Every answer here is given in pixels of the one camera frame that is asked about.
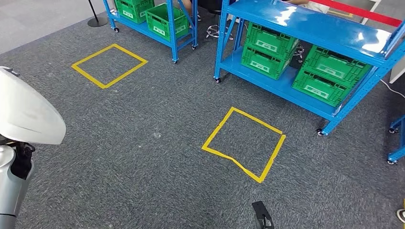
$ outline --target shelf caster wheel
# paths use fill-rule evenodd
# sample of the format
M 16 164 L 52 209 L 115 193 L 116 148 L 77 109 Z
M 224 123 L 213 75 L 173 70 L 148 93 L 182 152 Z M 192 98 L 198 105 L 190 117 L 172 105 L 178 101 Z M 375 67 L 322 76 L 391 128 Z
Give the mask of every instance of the shelf caster wheel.
M 397 133 L 398 133 L 398 129 L 390 128 L 390 129 L 388 130 L 388 132 L 390 132 L 390 134 L 397 134 Z
M 324 136 L 324 134 L 322 133 L 322 129 L 317 129 L 317 133 L 319 136 Z

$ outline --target blue metal shelf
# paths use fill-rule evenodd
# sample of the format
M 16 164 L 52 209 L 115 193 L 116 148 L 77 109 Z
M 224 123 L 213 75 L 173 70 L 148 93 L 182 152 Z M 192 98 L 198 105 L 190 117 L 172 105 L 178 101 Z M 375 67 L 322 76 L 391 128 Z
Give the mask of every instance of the blue metal shelf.
M 193 15 L 197 15 L 197 0 L 194 0 L 195 4 L 193 4 L 193 8 L 192 8 L 192 12 Z M 167 41 L 165 39 L 163 39 L 162 37 L 156 35 L 155 33 L 151 32 L 148 28 L 148 24 L 147 22 L 141 23 L 141 24 L 136 24 L 124 17 L 120 17 L 119 13 L 116 12 L 116 15 L 112 14 L 110 12 L 110 6 L 108 5 L 108 1 L 107 0 L 103 0 L 104 2 L 104 6 L 106 8 L 106 12 L 108 15 L 108 19 L 110 21 L 111 24 L 111 28 L 116 30 L 117 27 L 115 25 L 115 22 L 120 22 L 123 25 L 126 25 L 130 28 L 132 28 L 133 30 L 136 30 L 164 45 L 167 45 L 171 48 L 171 54 L 172 54 L 172 60 L 174 63 L 176 63 L 178 61 L 178 54 L 177 52 L 184 48 L 186 45 L 188 44 L 192 44 L 192 46 L 195 48 L 197 47 L 198 43 L 197 43 L 197 17 L 194 18 L 194 21 L 191 20 L 190 16 L 188 15 L 183 3 L 181 0 L 178 0 L 179 4 L 180 4 L 180 8 L 182 9 L 184 15 L 186 16 L 188 22 L 191 25 L 191 28 L 189 29 L 189 32 L 186 35 L 183 35 L 177 39 L 171 39 L 170 41 Z M 174 13 L 173 13 L 173 4 L 172 4 L 172 0 L 167 0 L 167 9 L 168 9 L 168 18 L 169 18 L 169 31 L 170 31 L 170 37 L 174 38 L 175 36 L 175 32 L 174 32 Z M 191 35 L 191 38 L 184 40 L 182 42 L 180 42 L 181 40 L 185 39 L 185 37 Z
M 405 34 L 405 21 L 391 34 L 279 0 L 239 0 L 231 5 L 229 5 L 229 0 L 223 0 L 222 10 L 214 79 L 220 82 L 220 70 L 224 69 L 327 119 L 328 123 L 318 130 L 319 135 L 329 134 L 398 60 L 402 59 L 405 53 L 405 42 L 399 43 L 400 38 Z M 226 18 L 229 14 L 235 17 L 229 28 L 226 28 Z M 233 53 L 223 60 L 223 52 L 230 36 L 227 31 L 232 30 L 237 18 L 240 19 L 240 22 L 237 26 Z M 278 80 L 273 80 L 242 66 L 240 64 L 242 57 L 240 43 L 244 20 L 319 45 L 375 67 L 363 77 L 350 96 L 336 109 L 293 89 L 291 85 L 297 71 L 293 68 L 288 67 Z
M 314 112 L 325 119 L 332 119 L 336 108 L 321 102 L 307 94 L 304 94 L 291 87 L 297 70 L 288 67 L 280 76 L 279 80 L 273 80 L 259 72 L 241 65 L 243 48 L 239 48 L 230 54 L 220 63 L 220 68 L 239 76 L 263 89 L 268 90 L 288 101 L 295 103 L 311 112 Z
M 227 12 L 374 66 L 384 64 L 384 47 L 391 37 L 383 30 L 277 0 L 239 0 Z

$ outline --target tiled floor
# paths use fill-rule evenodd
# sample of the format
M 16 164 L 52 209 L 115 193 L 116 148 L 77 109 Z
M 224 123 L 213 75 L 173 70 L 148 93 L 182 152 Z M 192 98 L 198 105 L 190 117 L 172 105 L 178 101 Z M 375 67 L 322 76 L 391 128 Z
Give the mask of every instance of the tiled floor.
M 96 13 L 105 11 L 93 0 Z M 0 0 L 0 53 L 92 16 L 86 0 Z

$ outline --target gray carpet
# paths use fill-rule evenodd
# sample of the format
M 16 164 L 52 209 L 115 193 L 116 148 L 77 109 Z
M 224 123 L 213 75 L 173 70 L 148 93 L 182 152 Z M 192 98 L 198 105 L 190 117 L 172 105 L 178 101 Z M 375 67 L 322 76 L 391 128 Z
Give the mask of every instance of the gray carpet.
M 213 21 L 200 24 L 198 49 L 182 50 L 176 65 L 158 42 L 86 21 L 0 55 L 67 125 L 60 146 L 37 146 L 38 171 L 17 228 L 246 229 L 258 200 L 277 229 L 402 228 L 395 211 L 405 197 L 405 160 L 385 161 L 398 143 L 388 125 L 405 114 L 404 100 L 378 84 L 319 137 L 323 120 L 315 114 L 233 75 L 213 81 L 216 40 L 205 41 L 203 29 Z M 70 67 L 112 43 L 149 62 L 104 90 Z M 136 64 L 115 54 L 83 67 L 108 81 Z M 404 92 L 404 85 L 402 78 L 394 87 Z M 261 184 L 201 150 L 231 106 L 287 135 Z M 210 146 L 260 173 L 277 141 L 235 114 Z

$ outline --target shoe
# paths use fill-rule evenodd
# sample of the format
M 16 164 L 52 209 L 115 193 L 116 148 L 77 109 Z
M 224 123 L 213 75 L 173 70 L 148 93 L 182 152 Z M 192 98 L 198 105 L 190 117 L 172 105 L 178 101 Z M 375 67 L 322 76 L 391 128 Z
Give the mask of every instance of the shoe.
M 405 209 L 399 209 L 396 211 L 396 216 L 401 222 L 405 223 Z

